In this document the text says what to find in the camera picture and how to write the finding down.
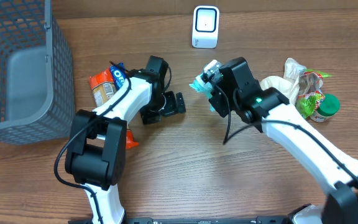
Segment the basket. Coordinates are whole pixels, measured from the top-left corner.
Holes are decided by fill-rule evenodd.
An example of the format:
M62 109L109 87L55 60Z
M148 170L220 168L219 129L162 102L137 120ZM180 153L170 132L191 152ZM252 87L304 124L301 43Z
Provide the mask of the basket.
M0 0L0 141L68 136L74 114L71 51L50 0Z

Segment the green lid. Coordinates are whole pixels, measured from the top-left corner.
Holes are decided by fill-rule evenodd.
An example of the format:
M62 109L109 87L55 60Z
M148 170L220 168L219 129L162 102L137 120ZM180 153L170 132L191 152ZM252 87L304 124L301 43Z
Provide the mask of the green lid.
M332 116L339 111L341 103L336 96L332 94L325 94L325 99L321 103L317 112L323 116Z

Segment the blue package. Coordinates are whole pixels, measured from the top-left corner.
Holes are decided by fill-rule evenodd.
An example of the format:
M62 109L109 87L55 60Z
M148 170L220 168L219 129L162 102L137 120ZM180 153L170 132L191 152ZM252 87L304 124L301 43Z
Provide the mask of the blue package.
M124 63L118 63L119 66L122 68L124 67ZM122 72L119 68L115 67L114 65L110 66L110 73L112 75L112 78L114 79L114 85L116 86L116 89L119 90L122 85L124 84L125 79L127 78L125 73Z

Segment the jar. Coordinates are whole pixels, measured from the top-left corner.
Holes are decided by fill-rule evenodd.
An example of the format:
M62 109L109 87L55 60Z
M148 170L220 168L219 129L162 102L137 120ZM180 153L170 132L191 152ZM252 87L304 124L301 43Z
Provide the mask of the jar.
M325 94L325 99L321 102L320 107L310 115L310 118L316 122L326 121L339 111L341 103L336 96Z

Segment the wooden tabletop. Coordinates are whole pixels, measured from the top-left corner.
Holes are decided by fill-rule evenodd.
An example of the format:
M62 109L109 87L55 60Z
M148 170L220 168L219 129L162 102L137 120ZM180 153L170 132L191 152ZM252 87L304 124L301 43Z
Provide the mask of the wooden tabletop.
M186 114L148 126L138 115L130 124L140 147L127 151L119 183L130 217L255 217L324 202L312 176L264 134L251 129L222 145L227 118L210 112L205 96L188 86L212 59L224 63L243 56L258 80L282 77L288 57L332 74L323 91L340 99L341 110L328 122L311 123L358 159L358 9L221 14L213 50L191 47L192 16L58 22L73 53L77 109L95 107L88 77L109 60L142 68L150 55L163 57L173 72L170 89L183 93ZM233 113L232 132L242 125ZM65 142L0 144L0 223L65 223L91 216L85 193L53 176Z

